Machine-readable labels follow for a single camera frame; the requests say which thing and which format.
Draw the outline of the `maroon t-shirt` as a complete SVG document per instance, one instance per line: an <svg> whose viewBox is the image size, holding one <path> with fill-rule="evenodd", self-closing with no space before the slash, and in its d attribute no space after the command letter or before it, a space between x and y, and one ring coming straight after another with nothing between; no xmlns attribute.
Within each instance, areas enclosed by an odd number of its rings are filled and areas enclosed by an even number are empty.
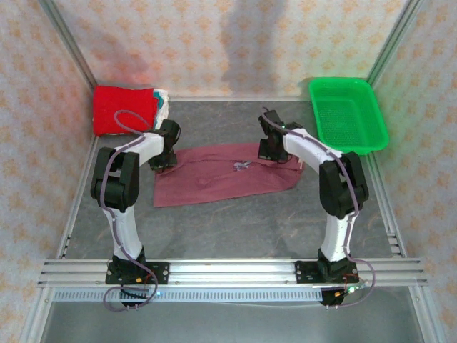
<svg viewBox="0 0 457 343"><path fill-rule="evenodd" d="M217 202L294 188L304 163L258 158L258 143L219 144L177 151L177 165L156 174L154 206Z"/></svg>

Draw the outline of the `aluminium table back rail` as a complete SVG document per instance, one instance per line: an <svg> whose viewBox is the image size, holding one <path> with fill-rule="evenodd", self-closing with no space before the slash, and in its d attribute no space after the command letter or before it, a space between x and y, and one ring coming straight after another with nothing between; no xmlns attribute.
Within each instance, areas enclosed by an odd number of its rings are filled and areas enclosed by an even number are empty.
<svg viewBox="0 0 457 343"><path fill-rule="evenodd" d="M240 101L257 101L257 102L295 102L295 101L311 101L310 96L197 96L197 97L179 97L170 96L169 102L240 102Z"/></svg>

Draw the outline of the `aluminium mounting rail beam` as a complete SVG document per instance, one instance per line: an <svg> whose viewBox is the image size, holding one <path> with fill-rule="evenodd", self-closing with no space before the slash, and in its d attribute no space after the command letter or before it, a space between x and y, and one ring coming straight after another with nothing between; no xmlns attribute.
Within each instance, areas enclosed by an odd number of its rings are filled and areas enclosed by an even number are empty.
<svg viewBox="0 0 457 343"><path fill-rule="evenodd" d="M343 284L298 284L293 259L169 259L168 284L165 287L259 288L312 287L341 288ZM394 258L369 259L371 268L356 267L366 285L403 287L412 284L418 271L415 262ZM108 262L104 259L47 260L38 279L40 287L105 287Z"/></svg>

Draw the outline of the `green plastic basket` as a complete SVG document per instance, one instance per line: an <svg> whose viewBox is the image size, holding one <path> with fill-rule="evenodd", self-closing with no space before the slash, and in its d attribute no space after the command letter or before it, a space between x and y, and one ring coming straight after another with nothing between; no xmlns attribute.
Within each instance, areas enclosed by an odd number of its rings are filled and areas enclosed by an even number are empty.
<svg viewBox="0 0 457 343"><path fill-rule="evenodd" d="M371 85L358 78L315 78L308 85L318 137L344 153L367 155L390 141Z"/></svg>

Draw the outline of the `aluminium frame post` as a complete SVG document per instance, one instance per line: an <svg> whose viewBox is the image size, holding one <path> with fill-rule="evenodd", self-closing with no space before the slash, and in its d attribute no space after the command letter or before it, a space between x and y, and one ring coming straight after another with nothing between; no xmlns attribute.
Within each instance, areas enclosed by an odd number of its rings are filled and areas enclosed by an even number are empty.
<svg viewBox="0 0 457 343"><path fill-rule="evenodd" d="M409 27L412 25L416 18L419 9L425 0L407 0L402 12L393 25L393 28L388 35L374 65L372 66L370 73L366 81L374 86L375 83L381 78L381 75L388 65L391 57L393 56L398 45L401 43L402 38L407 33Z"/></svg>
<svg viewBox="0 0 457 343"><path fill-rule="evenodd" d="M38 0L41 8L53 25L60 40L66 47L70 57L73 59L77 69L83 76L90 90L94 90L97 85L96 78L90 70L84 55L82 54L79 45L77 44L74 35L71 33L64 17L58 9L54 0Z"/></svg>

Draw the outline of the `red folded t-shirt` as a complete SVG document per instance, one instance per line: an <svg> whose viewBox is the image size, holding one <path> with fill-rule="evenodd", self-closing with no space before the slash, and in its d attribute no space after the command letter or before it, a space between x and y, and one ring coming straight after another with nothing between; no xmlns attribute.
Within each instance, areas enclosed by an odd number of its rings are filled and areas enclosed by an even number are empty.
<svg viewBox="0 0 457 343"><path fill-rule="evenodd" d="M111 108L110 101L114 100L116 86L98 85L94 91L93 100L93 132L95 136L107 135L108 112Z"/></svg>

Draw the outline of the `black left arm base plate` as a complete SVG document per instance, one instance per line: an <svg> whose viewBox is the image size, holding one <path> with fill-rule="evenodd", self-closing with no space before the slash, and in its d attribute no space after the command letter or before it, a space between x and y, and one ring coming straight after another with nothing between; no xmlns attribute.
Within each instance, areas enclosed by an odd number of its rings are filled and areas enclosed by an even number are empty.
<svg viewBox="0 0 457 343"><path fill-rule="evenodd" d="M157 284L168 284L169 267L168 262L146 262L146 267L153 272ZM129 261L121 260L121 264L109 262L105 278L106 284L133 285L133 284L154 284L153 276Z"/></svg>

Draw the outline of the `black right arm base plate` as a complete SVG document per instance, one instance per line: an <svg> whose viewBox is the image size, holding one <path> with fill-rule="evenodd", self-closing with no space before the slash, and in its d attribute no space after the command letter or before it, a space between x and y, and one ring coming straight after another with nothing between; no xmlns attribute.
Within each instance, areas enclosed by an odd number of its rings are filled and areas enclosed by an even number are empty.
<svg viewBox="0 0 457 343"><path fill-rule="evenodd" d="M294 266L298 284L355 284L360 281L356 264L347 259L338 262L296 261Z"/></svg>

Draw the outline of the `small circuit board green light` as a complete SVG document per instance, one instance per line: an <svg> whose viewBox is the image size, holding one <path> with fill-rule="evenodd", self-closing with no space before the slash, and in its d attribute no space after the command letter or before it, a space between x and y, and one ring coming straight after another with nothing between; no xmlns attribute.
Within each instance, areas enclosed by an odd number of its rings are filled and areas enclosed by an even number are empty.
<svg viewBox="0 0 457 343"><path fill-rule="evenodd" d="M365 282L359 282L358 284L347 286L344 290L337 291L334 293L335 298L344 298L354 292L366 288L367 285Z"/></svg>

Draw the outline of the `white folded t-shirt teal print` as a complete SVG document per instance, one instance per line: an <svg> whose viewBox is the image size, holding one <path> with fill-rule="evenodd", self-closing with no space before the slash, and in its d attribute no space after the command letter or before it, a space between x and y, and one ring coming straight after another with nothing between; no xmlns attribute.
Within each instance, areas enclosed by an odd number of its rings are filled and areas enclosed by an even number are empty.
<svg viewBox="0 0 457 343"><path fill-rule="evenodd" d="M134 134L158 129L168 118L168 93L155 89L114 89L107 134Z"/></svg>

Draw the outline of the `aluminium table side rail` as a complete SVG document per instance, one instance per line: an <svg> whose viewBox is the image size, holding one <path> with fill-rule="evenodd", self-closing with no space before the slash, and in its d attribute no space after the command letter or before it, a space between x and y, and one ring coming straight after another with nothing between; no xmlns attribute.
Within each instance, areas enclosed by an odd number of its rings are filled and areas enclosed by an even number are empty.
<svg viewBox="0 0 457 343"><path fill-rule="evenodd" d="M425 262L420 258L409 257L406 252L406 245L403 242L376 155L370 153L366 157L366 161L394 259L398 262L415 262L418 266L412 284L408 286L408 293L423 341L424 343L440 343L442 334L439 324L434 318L436 310L430 292L431 277L425 270Z"/></svg>
<svg viewBox="0 0 457 343"><path fill-rule="evenodd" d="M84 187L89 175L91 162L96 150L97 141L98 139L96 137L93 136L91 138L89 150L86 154L85 162L81 169L79 182L74 193L69 214L64 225L64 230L60 237L56 252L51 255L50 260L56 259L58 262L60 262L62 259L65 259L66 251L71 240L71 235L78 214L79 205L84 193ZM44 333L51 305L54 300L55 288L48 286L36 286L36 289L37 294L31 304L26 322L19 337L19 343L40 343Z"/></svg>

